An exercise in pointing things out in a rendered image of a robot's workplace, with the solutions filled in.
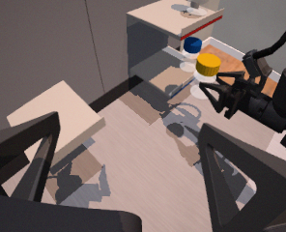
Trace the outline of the white bottle with yellow cap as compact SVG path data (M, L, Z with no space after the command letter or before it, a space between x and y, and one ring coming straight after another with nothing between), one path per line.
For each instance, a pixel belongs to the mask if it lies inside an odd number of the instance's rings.
M218 73L221 61L215 55L202 53L198 55L193 74L190 94L197 100L206 100L208 97L199 88L200 82L215 83L216 74Z

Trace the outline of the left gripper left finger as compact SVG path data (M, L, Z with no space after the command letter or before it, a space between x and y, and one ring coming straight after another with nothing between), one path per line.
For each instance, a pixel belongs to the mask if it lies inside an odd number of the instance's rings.
M57 111L0 130L0 169L42 139L11 197L41 202L61 126Z

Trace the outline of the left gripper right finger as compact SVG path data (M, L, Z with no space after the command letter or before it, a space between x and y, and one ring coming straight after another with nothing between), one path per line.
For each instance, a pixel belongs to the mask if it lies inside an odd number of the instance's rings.
M286 160L208 123L198 135L213 232L263 232L286 224ZM215 149L256 185L241 210L222 175Z

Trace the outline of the blue-capped white bottle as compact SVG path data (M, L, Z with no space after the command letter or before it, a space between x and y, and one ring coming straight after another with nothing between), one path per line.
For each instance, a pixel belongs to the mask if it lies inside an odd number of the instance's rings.
M195 37L187 37L184 42L184 50L182 52L180 69L185 73L195 72L196 59L199 55L202 41Z

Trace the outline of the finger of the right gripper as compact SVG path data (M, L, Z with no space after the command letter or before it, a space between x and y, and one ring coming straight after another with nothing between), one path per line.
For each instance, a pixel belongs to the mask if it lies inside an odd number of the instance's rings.
M222 79L220 79L220 76L224 77L235 77L235 81L237 81L238 78L242 77L244 78L245 72L244 71L239 71L239 72L219 72L216 74L216 82L218 82L221 85L228 85L231 86L230 84L226 83ZM234 82L235 82L234 81Z
M221 108L224 92L226 89L228 89L230 86L228 85L221 85L221 84L214 84L214 83L208 83L208 82L200 82L199 88L203 91L203 93L208 97L209 101L211 102L212 106L214 107L214 110L216 113L220 113L223 108ZM212 89L219 93L218 100L206 89Z

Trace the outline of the white bottle with red cap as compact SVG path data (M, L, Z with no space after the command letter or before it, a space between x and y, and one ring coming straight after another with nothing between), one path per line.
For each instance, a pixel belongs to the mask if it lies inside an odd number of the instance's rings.
M210 0L188 0L186 11L190 15L205 16L208 13Z

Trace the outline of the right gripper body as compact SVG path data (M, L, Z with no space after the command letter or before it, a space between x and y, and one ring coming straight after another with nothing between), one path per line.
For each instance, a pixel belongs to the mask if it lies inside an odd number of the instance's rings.
M265 109L268 102L272 100L272 97L261 92L268 76L272 73L272 68L269 67L265 57L255 59L253 63L261 75L259 84L255 83L256 77L251 79L249 76L248 80L240 77L224 92L221 108L225 106L228 108L224 117L229 120L239 110L259 122L262 115L259 109Z

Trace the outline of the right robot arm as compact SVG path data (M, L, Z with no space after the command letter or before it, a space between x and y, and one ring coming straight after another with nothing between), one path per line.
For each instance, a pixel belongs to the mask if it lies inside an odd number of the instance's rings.
M255 60L253 58L253 53L256 53L257 51L257 49L248 51L243 57L243 64L251 79L260 76L253 63ZM280 76L273 92L272 100L268 102L265 109L260 108L259 111L262 112L259 119L261 124L277 133L286 131L286 69L283 70L282 75ZM286 134L280 141L280 144L286 148Z

